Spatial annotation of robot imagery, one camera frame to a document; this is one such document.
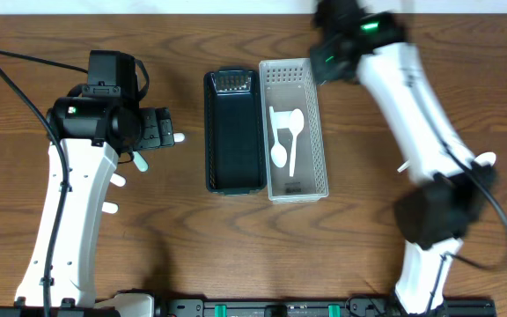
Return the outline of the thin white spoon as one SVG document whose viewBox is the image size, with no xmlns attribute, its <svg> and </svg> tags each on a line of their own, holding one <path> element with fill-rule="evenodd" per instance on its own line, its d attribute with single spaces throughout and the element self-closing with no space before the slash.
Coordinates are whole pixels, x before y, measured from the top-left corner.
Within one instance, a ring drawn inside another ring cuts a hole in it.
<svg viewBox="0 0 507 317">
<path fill-rule="evenodd" d="M 303 131 L 305 126 L 304 114 L 301 109 L 296 108 L 290 114 L 289 129 L 292 134 L 291 148 L 290 148 L 290 170 L 289 176 L 293 177 L 295 173 L 296 157 L 297 157 L 297 142 L 298 135 Z"/>
<path fill-rule="evenodd" d="M 274 137 L 274 144 L 271 148 L 270 155 L 271 155 L 271 158 L 272 158 L 275 166 L 278 168 L 283 168 L 287 163 L 287 157 L 288 157 L 287 151 L 279 142 L 277 119 L 276 119 L 276 114 L 275 114 L 275 110 L 273 107 L 269 108 L 269 114 L 270 114 L 273 137 Z"/>
<path fill-rule="evenodd" d="M 409 161 L 405 161 L 400 167 L 398 167 L 397 172 L 402 173 L 409 167 Z"/>
<path fill-rule="evenodd" d="M 474 159 L 474 162 L 479 166 L 493 166 L 496 163 L 496 154 L 492 151 L 483 152 Z"/>
</svg>

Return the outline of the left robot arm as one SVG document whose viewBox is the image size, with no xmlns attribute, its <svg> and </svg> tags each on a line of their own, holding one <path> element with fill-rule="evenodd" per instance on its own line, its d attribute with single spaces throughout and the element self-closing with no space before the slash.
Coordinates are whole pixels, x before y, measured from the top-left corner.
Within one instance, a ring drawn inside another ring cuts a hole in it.
<svg viewBox="0 0 507 317">
<path fill-rule="evenodd" d="M 48 190 L 19 303 L 94 305 L 100 219 L 120 156 L 175 144 L 168 109 L 140 106 L 148 87 L 139 80 L 147 77 L 134 56 L 93 50 L 86 83 L 48 110 L 57 140 L 48 148 Z"/>
</svg>

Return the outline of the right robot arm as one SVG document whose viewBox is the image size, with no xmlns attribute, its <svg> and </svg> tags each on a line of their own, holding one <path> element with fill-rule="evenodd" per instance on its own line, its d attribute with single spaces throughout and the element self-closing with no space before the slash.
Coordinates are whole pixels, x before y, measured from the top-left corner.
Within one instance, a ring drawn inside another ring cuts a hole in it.
<svg viewBox="0 0 507 317">
<path fill-rule="evenodd" d="M 434 316 L 470 225 L 476 223 L 492 161 L 478 161 L 452 127 L 406 26 L 391 12 L 371 14 L 357 1 L 324 0 L 310 49 L 315 81 L 358 82 L 377 102 L 407 163 L 415 189 L 393 205 L 405 254 L 394 296 L 400 314 Z"/>
</svg>

